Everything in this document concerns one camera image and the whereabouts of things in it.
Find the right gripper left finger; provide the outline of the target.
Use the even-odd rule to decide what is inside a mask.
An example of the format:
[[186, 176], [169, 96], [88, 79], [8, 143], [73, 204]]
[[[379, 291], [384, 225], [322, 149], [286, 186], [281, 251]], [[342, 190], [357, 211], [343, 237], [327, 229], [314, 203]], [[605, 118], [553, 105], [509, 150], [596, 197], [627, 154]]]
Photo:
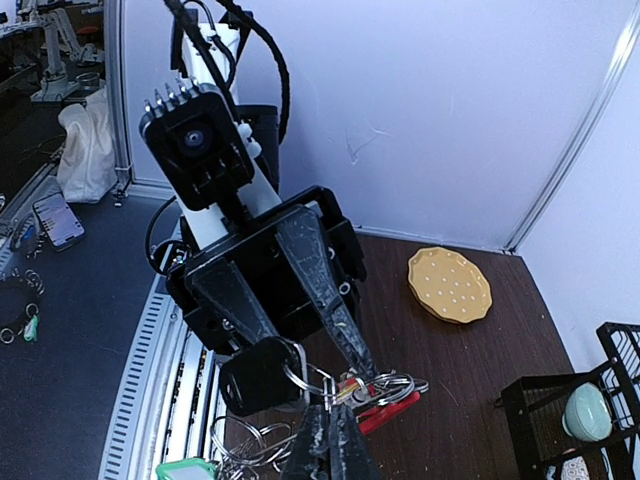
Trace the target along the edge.
[[328, 480], [331, 478], [331, 409], [321, 404], [306, 408], [282, 480]]

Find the black-capped silver key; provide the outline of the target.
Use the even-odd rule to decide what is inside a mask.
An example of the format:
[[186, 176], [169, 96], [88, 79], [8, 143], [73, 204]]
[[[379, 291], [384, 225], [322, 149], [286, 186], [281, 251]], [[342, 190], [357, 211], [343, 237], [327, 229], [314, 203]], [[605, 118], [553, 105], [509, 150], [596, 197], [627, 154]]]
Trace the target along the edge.
[[219, 390], [227, 408], [239, 417], [266, 410], [302, 412], [309, 392], [295, 384], [286, 368], [306, 381], [304, 348], [283, 337], [268, 337], [237, 353], [222, 364]]

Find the large keyring with red handle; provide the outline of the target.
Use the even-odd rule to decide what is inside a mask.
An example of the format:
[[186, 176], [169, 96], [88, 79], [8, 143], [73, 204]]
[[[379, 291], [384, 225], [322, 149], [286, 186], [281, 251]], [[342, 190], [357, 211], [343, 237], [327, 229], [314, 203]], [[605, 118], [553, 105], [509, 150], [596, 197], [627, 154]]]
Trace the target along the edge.
[[429, 383], [390, 371], [365, 382], [355, 375], [336, 383], [323, 375], [320, 401], [304, 411], [297, 429], [286, 422], [257, 427], [235, 418], [249, 438], [233, 448], [212, 436], [214, 460], [194, 457], [161, 463], [158, 479], [379, 479], [366, 436], [404, 413]]

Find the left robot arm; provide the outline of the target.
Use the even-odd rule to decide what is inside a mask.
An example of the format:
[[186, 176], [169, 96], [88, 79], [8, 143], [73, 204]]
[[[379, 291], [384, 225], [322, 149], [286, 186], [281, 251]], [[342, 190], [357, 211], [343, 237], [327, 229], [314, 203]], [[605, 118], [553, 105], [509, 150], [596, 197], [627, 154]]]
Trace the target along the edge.
[[186, 260], [164, 273], [169, 294], [210, 349], [324, 329], [357, 373], [374, 378], [356, 322], [354, 282], [366, 270], [351, 223], [327, 188], [278, 196], [209, 43], [183, 3], [167, 7], [212, 77], [157, 94], [140, 123], [191, 233]]

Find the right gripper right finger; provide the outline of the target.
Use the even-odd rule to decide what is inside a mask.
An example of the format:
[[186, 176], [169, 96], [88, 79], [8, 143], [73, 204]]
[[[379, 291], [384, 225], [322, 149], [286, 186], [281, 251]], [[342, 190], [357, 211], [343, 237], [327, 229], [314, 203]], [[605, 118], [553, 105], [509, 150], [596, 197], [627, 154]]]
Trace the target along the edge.
[[332, 408], [332, 478], [373, 478], [364, 436], [353, 411], [344, 404]]

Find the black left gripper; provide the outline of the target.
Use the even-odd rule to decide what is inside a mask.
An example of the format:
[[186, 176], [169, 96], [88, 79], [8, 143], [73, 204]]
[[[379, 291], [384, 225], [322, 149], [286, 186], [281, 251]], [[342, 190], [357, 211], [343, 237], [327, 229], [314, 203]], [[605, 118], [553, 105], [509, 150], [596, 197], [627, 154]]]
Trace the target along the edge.
[[209, 350], [324, 329], [361, 378], [378, 375], [360, 333], [364, 254], [334, 193], [311, 187], [170, 268], [166, 289]]

